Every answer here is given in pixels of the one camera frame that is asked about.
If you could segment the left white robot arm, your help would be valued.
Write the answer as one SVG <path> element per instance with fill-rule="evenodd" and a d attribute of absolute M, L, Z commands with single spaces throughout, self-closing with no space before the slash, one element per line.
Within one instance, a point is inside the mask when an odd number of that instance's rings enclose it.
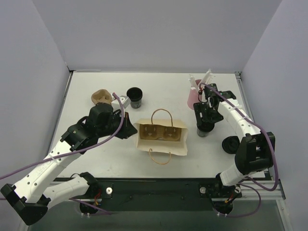
<path fill-rule="evenodd" d="M 96 145 L 99 138 L 127 139 L 136 133 L 127 112 L 114 110 L 107 103 L 98 103 L 90 109 L 88 116 L 67 129 L 45 157 L 44 163 L 38 164 L 18 182 L 5 184 L 0 192 L 23 222 L 32 225 L 55 205 L 80 195 L 92 198 L 102 190 L 99 182 L 88 172 L 51 186 L 69 164 Z"/>

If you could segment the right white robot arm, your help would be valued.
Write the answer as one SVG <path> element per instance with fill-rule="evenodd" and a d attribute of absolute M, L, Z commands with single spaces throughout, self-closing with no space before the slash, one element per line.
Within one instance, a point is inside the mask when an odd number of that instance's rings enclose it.
<path fill-rule="evenodd" d="M 234 131 L 222 141 L 222 148 L 234 155 L 233 164 L 217 174 L 213 190 L 218 196 L 225 196 L 235 186 L 250 175 L 274 165 L 273 152 L 275 137 L 263 132 L 242 109 L 231 91 L 216 91 L 204 88 L 199 94 L 205 101 L 193 104 L 197 134 L 206 137 L 223 120 Z"/>

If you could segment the beige paper bag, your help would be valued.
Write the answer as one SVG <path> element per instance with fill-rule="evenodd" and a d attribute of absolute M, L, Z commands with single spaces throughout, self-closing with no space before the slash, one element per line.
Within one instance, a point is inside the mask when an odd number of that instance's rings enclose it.
<path fill-rule="evenodd" d="M 158 111 L 169 114 L 169 119 L 155 119 Z M 135 146 L 138 150 L 147 152 L 150 158 L 159 165 L 166 165 L 172 156 L 186 156 L 188 154 L 187 138 L 188 128 L 179 119 L 174 119 L 172 114 L 163 108 L 153 111 L 151 118 L 139 119 L 133 126 L 137 129 Z M 164 153 L 168 160 L 164 163 L 156 161 L 152 153 Z"/>

